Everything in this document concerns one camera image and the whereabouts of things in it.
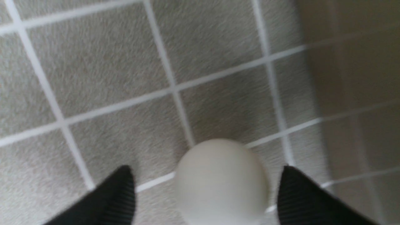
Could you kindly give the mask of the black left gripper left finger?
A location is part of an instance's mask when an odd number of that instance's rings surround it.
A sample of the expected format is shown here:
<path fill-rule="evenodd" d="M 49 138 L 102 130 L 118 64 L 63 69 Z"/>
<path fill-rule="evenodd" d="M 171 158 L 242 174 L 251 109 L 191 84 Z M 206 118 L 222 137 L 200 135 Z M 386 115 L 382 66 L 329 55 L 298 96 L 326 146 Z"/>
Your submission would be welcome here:
<path fill-rule="evenodd" d="M 128 165 L 122 165 L 46 225 L 131 225 L 135 211 L 134 175 Z"/>

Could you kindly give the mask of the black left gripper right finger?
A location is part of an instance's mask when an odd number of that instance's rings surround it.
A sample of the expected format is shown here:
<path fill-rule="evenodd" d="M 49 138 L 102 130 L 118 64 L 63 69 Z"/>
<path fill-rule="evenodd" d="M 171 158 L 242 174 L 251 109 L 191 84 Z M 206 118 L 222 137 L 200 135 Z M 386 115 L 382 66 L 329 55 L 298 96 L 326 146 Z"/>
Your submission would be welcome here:
<path fill-rule="evenodd" d="M 280 178 L 277 215 L 281 225 L 375 224 L 289 165 L 284 166 Z"/>

